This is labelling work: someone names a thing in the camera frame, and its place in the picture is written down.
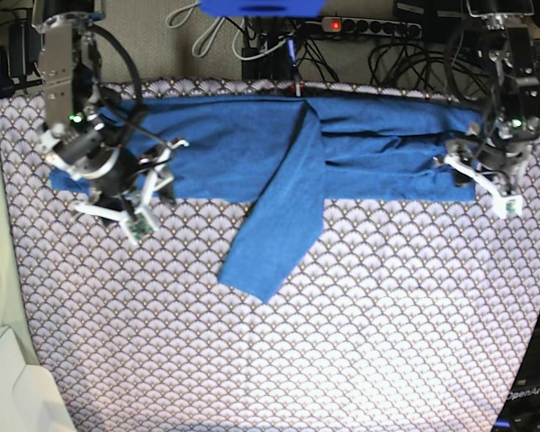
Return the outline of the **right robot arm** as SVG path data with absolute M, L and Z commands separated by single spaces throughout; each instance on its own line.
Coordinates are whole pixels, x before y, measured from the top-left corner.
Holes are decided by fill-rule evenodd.
M 149 114 L 140 73 L 128 51 L 99 26 L 104 12 L 93 1 L 36 1 L 31 25 L 42 38 L 39 74 L 46 107 L 40 153 L 75 181 L 84 180 L 103 201 L 125 209 L 139 178 L 156 178 L 151 195 L 172 201 L 168 168 L 173 142 L 145 129 Z M 96 40 L 106 40 L 130 73 L 133 105 L 102 83 Z

